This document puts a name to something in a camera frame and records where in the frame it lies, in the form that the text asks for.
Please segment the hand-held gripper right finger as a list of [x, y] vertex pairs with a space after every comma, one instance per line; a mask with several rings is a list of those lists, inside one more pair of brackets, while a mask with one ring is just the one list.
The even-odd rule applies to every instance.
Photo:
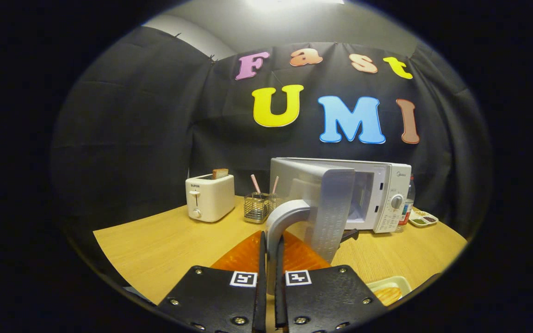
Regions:
[[276, 248], [275, 326], [284, 333], [348, 333], [388, 312], [348, 265], [284, 270], [285, 238]]

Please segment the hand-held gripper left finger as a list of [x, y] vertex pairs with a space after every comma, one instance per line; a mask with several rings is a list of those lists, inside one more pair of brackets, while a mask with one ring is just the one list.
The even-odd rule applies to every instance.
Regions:
[[190, 267], [157, 310], [198, 333], [264, 333], [265, 252], [254, 232], [211, 267]]

